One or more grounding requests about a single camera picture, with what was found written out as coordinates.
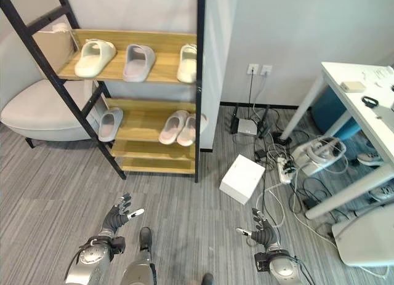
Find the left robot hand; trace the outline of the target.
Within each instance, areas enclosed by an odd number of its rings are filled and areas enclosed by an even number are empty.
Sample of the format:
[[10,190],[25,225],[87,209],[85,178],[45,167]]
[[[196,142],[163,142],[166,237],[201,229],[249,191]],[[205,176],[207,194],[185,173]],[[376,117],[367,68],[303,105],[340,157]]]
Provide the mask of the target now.
[[118,199],[118,202],[105,216],[102,223],[102,228],[98,235],[114,238],[119,228],[121,228],[131,219],[138,217],[145,212],[144,208],[130,212],[127,209],[130,206],[131,195],[129,193],[125,193]]

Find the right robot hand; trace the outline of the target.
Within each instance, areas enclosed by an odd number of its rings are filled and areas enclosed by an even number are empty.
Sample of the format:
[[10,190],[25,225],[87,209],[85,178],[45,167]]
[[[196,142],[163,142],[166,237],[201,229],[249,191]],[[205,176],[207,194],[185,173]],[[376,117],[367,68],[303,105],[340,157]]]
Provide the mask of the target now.
[[266,250],[279,249],[280,243],[278,235],[276,234],[275,229],[272,227],[272,225],[263,216],[263,213],[253,207],[252,214],[254,216],[254,221],[258,225],[256,231],[236,228],[236,232],[243,236],[251,238],[258,244],[263,245]]

